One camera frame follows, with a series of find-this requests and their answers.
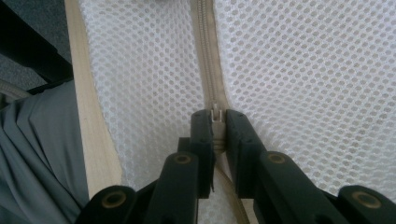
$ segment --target brass screw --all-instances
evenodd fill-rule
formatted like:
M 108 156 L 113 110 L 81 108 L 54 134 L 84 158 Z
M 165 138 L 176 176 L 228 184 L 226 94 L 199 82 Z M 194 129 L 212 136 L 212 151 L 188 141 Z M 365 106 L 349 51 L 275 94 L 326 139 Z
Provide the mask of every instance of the brass screw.
M 364 191 L 355 191 L 352 193 L 352 198 L 360 203 L 361 205 L 368 208 L 380 208 L 381 202 L 373 195 L 368 194 Z
M 179 163 L 179 164 L 187 164 L 191 162 L 191 157 L 187 156 L 187 155 L 178 155 L 175 156 L 175 162 Z
M 122 190 L 117 190 L 108 193 L 102 199 L 102 206 L 104 208 L 116 208 L 126 201 L 126 194 Z
M 281 164 L 284 163 L 286 161 L 286 159 L 279 154 L 275 154 L 275 153 L 271 153 L 268 155 L 268 159 L 273 162 L 273 163 L 277 163 L 277 164 Z

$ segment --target gray fabric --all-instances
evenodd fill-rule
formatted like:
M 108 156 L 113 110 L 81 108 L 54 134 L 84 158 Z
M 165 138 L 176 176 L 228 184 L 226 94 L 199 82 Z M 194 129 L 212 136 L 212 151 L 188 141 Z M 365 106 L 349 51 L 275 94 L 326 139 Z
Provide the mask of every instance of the gray fabric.
M 74 83 L 0 113 L 0 223 L 72 223 L 89 201 Z

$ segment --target floor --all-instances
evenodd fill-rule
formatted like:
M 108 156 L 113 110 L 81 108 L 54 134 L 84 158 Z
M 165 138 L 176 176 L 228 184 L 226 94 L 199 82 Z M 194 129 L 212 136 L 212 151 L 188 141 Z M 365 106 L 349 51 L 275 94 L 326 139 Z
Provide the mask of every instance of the floor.
M 26 23 L 47 39 L 67 61 L 71 62 L 64 0 L 3 0 Z M 24 90 L 46 82 L 30 68 L 0 55 L 0 78 Z

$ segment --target zipper slider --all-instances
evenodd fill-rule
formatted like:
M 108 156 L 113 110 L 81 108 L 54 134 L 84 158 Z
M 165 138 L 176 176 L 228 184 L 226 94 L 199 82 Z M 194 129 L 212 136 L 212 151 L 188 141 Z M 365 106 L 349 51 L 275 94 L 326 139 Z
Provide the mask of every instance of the zipper slider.
M 215 154 L 219 155 L 225 151 L 226 123 L 224 113 L 217 103 L 214 103 L 210 110 L 210 118 L 212 119 L 213 149 Z

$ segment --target white mesh fabric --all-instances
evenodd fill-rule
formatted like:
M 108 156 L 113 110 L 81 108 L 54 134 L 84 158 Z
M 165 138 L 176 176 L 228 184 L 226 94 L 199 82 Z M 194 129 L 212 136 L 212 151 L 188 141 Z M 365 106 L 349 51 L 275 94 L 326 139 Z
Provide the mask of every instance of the white mesh fabric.
M 321 189 L 396 202 L 395 1 L 216 1 L 230 106 Z
M 119 154 L 122 184 L 141 189 L 160 175 L 190 115 L 204 109 L 189 1 L 81 0 L 91 70 Z M 199 223 L 235 223 L 226 195 L 201 200 Z

